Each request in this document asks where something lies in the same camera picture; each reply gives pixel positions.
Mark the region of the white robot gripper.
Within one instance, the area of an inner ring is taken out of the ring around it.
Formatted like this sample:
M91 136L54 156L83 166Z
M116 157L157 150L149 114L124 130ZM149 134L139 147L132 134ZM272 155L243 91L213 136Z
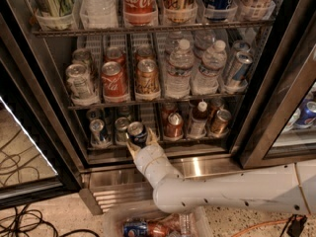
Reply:
M150 127L147 128L147 138L144 148L133 144L131 141L126 146L134 159L138 171L147 179L153 189L165 178L183 178L167 158L163 148L158 144L156 134Z

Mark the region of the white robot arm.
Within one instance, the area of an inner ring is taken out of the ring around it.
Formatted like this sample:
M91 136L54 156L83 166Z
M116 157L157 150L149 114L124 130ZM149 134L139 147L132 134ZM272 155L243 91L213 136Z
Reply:
M153 188L154 204L166 213L185 213L199 206L223 206L268 212L316 212L316 161L216 177L185 178L167 158L153 131L143 146L126 143L138 171Z

